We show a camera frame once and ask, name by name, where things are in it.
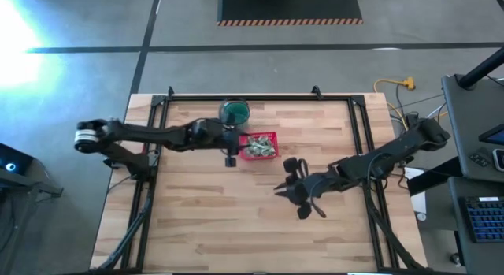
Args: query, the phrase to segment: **gray floor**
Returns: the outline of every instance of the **gray floor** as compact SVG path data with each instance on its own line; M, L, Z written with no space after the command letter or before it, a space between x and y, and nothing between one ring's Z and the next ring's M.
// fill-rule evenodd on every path
M84 271L89 266L110 171L98 155L73 150L77 121L124 116L138 54L13 54L12 49L141 46L153 0L0 0L0 142L40 159L65 188L40 205L24 240L15 274ZM359 0L361 26L218 28L217 0L162 0L151 45L282 43L474 43L504 39L495 0ZM494 49L340 50L149 54L140 93L371 91L380 78L412 76L403 104L441 94L443 75L467 72ZM504 76L498 69L495 76ZM380 85L395 100L395 86ZM405 108L425 116L443 97ZM450 129L447 118L442 125ZM456 155L453 142L419 153L413 165L431 168ZM443 193L428 194L428 209ZM422 223L429 265L454 268L446 232Z

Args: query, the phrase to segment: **yellow black striped border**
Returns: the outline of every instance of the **yellow black striped border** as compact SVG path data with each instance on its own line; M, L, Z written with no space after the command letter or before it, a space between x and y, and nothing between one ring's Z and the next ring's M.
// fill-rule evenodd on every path
M279 19L279 20L222 20L220 27L248 26L299 26L299 25L356 25L363 24L362 19Z

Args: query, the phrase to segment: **keyboard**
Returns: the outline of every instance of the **keyboard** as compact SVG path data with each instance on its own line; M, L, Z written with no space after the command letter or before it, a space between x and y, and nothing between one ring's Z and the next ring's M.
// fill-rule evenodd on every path
M504 197L465 197L460 204L474 243L504 242Z

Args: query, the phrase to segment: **red container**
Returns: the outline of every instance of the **red container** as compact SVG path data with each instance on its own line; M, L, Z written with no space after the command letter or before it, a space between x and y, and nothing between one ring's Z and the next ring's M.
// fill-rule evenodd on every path
M249 133L250 136L256 138L262 137L262 136L268 136L269 141L273 143L273 147L275 148L275 154L273 156L266 156L266 157L250 157L247 156L245 153L245 149L241 150L239 152L240 157L242 157L243 160L247 161L253 161L253 160L266 160L266 159L272 159L278 157L278 141L276 140L276 132L256 132L256 133ZM249 136L240 136L239 137L239 144L240 145L247 145Z

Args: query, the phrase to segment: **wooden tabletop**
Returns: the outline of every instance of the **wooden tabletop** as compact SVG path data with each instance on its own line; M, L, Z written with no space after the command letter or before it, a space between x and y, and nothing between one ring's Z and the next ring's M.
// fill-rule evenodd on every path
M363 94L376 147L394 139L383 94ZM133 95L125 122L146 124L152 95ZM150 221L144 272L372 272L376 264L361 188L326 193L317 204L328 215L297 218L297 207L273 194L284 181L282 161L305 158L311 173L355 154L345 102L250 102L248 132L274 131L280 157L224 166L218 150L163 150ZM215 117L218 102L170 102L166 126ZM362 140L364 130L359 122ZM142 144L123 142L140 152ZM113 173L111 185L127 177ZM392 228L426 266L424 249L406 190L390 178L385 191ZM123 237L134 181L107 196L91 267L99 266ZM136 248L132 252L135 262Z

